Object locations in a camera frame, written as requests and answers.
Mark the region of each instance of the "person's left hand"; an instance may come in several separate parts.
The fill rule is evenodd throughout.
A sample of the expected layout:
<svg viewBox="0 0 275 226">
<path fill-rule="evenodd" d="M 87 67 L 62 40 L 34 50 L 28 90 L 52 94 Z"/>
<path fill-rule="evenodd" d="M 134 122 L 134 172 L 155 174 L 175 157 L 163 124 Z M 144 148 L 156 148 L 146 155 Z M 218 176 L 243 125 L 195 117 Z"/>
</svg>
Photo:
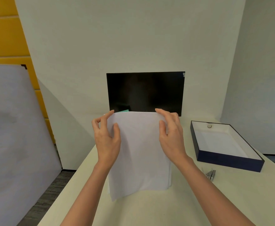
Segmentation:
<svg viewBox="0 0 275 226">
<path fill-rule="evenodd" d="M 110 137 L 107 129 L 107 119 L 114 110 L 103 116 L 93 119 L 91 124 L 95 133 L 96 147 L 98 150 L 98 164 L 106 169 L 111 169 L 120 152 L 120 128 L 117 123 L 113 125 L 114 137 Z"/>
</svg>

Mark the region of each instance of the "hand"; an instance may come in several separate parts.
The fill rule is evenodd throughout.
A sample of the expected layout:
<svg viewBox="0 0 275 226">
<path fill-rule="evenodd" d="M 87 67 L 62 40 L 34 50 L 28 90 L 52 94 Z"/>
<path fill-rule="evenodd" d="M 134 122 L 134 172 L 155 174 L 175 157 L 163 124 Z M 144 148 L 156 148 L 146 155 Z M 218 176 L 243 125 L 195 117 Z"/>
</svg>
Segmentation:
<svg viewBox="0 0 275 226">
<path fill-rule="evenodd" d="M 183 129 L 177 113 L 170 113 L 163 109 L 156 108 L 155 111 L 162 114 L 167 122 L 168 134 L 166 133 L 166 124 L 159 121 L 159 142 L 166 156 L 176 165 L 182 159 L 188 156 L 184 147 Z"/>
<path fill-rule="evenodd" d="M 115 163 L 120 152 L 120 128 L 117 123 L 113 125 L 114 137 L 110 137 L 107 129 L 107 119 L 114 113 L 114 110 L 103 116 L 93 119 L 91 124 L 95 133 L 96 147 L 98 150 L 98 164 L 108 170 Z"/>
</svg>

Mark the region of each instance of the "table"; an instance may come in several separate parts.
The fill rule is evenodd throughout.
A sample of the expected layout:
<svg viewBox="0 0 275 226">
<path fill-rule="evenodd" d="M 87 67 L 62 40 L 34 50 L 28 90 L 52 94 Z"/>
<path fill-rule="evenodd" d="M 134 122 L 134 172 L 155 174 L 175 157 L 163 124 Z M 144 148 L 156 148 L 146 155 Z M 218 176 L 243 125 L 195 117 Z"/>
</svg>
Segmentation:
<svg viewBox="0 0 275 226">
<path fill-rule="evenodd" d="M 198 162 L 190 127 L 184 125 L 187 154 L 205 172 L 216 170 L 213 183 L 256 225 L 275 226 L 275 163 L 265 160 L 260 173 Z M 45 214 L 40 226 L 60 225 L 97 162 L 96 146 Z M 105 182 L 94 226 L 210 225 L 191 188 L 172 165 L 172 186 L 164 191 L 139 191 L 112 202 Z"/>
</svg>

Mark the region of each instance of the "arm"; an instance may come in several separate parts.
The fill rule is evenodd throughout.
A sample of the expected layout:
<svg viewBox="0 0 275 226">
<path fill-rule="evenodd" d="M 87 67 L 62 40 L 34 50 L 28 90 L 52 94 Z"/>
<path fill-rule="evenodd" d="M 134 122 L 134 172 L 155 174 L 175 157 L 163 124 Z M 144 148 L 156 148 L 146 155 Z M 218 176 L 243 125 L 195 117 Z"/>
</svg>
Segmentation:
<svg viewBox="0 0 275 226">
<path fill-rule="evenodd" d="M 177 113 L 156 109 L 167 122 L 159 122 L 159 141 L 166 156 L 178 167 L 212 225 L 254 224 L 232 203 L 187 156 L 184 147 L 183 129 Z"/>
<path fill-rule="evenodd" d="M 105 180 L 120 152 L 120 129 L 117 123 L 113 126 L 113 138 L 109 136 L 107 129 L 107 119 L 113 112 L 111 110 L 92 121 L 98 150 L 98 162 L 61 226 L 91 226 L 93 223 Z"/>
</svg>

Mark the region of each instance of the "forearm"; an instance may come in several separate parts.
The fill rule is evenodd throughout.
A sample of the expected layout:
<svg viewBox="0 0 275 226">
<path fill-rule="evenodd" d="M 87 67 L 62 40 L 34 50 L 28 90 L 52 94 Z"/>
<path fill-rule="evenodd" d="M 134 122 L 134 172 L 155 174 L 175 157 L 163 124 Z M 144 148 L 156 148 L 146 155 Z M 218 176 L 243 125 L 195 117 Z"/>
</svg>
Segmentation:
<svg viewBox="0 0 275 226">
<path fill-rule="evenodd" d="M 189 157 L 177 164 L 212 225 L 254 225 Z"/>
<path fill-rule="evenodd" d="M 96 164 L 61 226 L 90 226 L 93 223 L 109 170 Z"/>
</svg>

